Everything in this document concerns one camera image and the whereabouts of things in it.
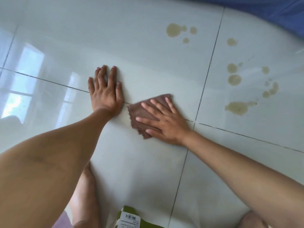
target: forearm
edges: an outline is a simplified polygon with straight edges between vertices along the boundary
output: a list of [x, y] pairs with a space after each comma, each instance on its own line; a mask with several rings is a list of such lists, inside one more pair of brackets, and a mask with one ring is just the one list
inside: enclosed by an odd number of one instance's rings
[[301, 184], [196, 132], [191, 132], [183, 143], [271, 226], [304, 224]]
[[[0, 226], [47, 227], [55, 222], [110, 118], [107, 110], [96, 110], [82, 121], [37, 135], [2, 153]], [[39, 193], [32, 194], [37, 188]], [[46, 209], [49, 212], [38, 219], [28, 219]]]

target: finger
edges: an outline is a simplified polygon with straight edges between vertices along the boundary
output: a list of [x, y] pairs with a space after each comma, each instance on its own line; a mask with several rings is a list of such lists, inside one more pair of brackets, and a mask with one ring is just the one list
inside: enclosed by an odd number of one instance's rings
[[168, 105], [169, 105], [170, 110], [172, 111], [172, 113], [178, 114], [179, 112], [177, 111], [177, 109], [173, 105], [172, 101], [169, 98], [165, 98], [165, 99], [166, 99], [166, 102], [168, 103]]
[[160, 102], [158, 102], [155, 99], [151, 99], [150, 102], [157, 107], [157, 109], [159, 109], [164, 115], [169, 116], [170, 115], [170, 111]]
[[117, 68], [113, 66], [110, 70], [108, 87], [114, 90], [115, 79], [116, 79]]
[[158, 110], [154, 109], [153, 107], [149, 106], [146, 103], [141, 103], [141, 106], [144, 107], [150, 114], [152, 114], [154, 117], [160, 119], [163, 114], [159, 112]]
[[118, 81], [116, 84], [115, 93], [116, 93], [116, 101], [122, 103], [124, 100], [123, 99], [124, 96], [123, 96], [123, 88], [120, 81]]
[[95, 76], [94, 76], [94, 88], [95, 90], [99, 89], [99, 83], [98, 83], [98, 73], [100, 71], [100, 68], [97, 67], [97, 69], [95, 70]]
[[91, 77], [88, 78], [88, 88], [89, 88], [90, 96], [92, 96], [95, 89], [94, 89], [93, 79]]
[[158, 138], [161, 141], [165, 141], [166, 137], [164, 134], [162, 134], [161, 132], [155, 131], [155, 130], [151, 130], [151, 129], [147, 129], [146, 132], [148, 134], [150, 134], [152, 137], [154, 138]]
[[101, 67], [101, 69], [99, 70], [99, 73], [98, 73], [98, 84], [99, 84], [99, 87], [104, 89], [107, 87], [107, 84], [105, 83], [105, 75], [107, 73], [107, 66], [103, 65]]
[[159, 121], [154, 121], [146, 118], [136, 117], [136, 121], [146, 124], [148, 126], [153, 126], [159, 129]]

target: barcode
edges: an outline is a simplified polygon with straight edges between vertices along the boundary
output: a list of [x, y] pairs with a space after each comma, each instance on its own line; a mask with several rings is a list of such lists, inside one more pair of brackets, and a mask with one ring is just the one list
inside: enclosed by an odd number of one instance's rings
[[126, 218], [128, 219], [132, 219], [132, 220], [136, 220], [136, 217], [130, 215], [130, 214], [126, 214]]

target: brown cloth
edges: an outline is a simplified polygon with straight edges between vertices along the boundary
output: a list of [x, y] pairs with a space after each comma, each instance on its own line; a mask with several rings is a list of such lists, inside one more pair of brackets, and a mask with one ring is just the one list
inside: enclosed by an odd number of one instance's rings
[[170, 110], [170, 107], [169, 107], [168, 103], [166, 102], [165, 98], [171, 99], [171, 94], [160, 95], [160, 96], [150, 98], [150, 99], [147, 99], [147, 100], [144, 100], [144, 101], [140, 101], [138, 103], [135, 103], [135, 104], [132, 104], [132, 105], [128, 106], [129, 115], [130, 115], [130, 119], [131, 119], [131, 126], [132, 126], [132, 128], [136, 129], [139, 134], [142, 134], [144, 139], [151, 138], [151, 135], [146, 132], [147, 129], [153, 129], [153, 130], [156, 130], [156, 131], [159, 131], [159, 132], [161, 132], [161, 130], [136, 121], [136, 117], [147, 118], [147, 119], [150, 119], [150, 120], [158, 121], [158, 119], [156, 117], [154, 117], [145, 108], [143, 108], [141, 106], [141, 103], [144, 102], [144, 103], [148, 104], [149, 106], [152, 106], [154, 109], [159, 111], [159, 109], [157, 109], [150, 102], [151, 99], [155, 99], [158, 102], [162, 103], [166, 108], [168, 108]]

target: hand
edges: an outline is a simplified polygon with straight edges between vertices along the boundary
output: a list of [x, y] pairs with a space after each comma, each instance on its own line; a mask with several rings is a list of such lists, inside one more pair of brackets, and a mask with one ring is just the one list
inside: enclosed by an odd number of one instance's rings
[[123, 91], [120, 81], [116, 83], [115, 79], [117, 68], [113, 66], [109, 79], [108, 85], [105, 82], [105, 75], [107, 73], [107, 66], [103, 65], [101, 68], [95, 70], [94, 81], [93, 78], [89, 77], [88, 87], [92, 101], [93, 111], [97, 109], [106, 109], [110, 112], [111, 116], [118, 115], [123, 106]]
[[168, 103], [172, 112], [154, 99], [151, 99], [151, 103], [155, 105], [160, 112], [146, 103], [141, 104], [142, 107], [154, 115], [154, 117], [158, 118], [159, 121], [140, 117], [137, 117], [136, 120], [149, 126], [156, 127], [162, 131], [162, 133], [160, 133], [155, 130], [146, 130], [146, 132], [152, 137], [158, 138], [159, 140], [172, 145], [183, 145], [183, 139], [191, 130], [189, 129], [185, 119], [183, 119], [183, 117], [174, 107], [172, 101], [166, 98], [166, 102]]

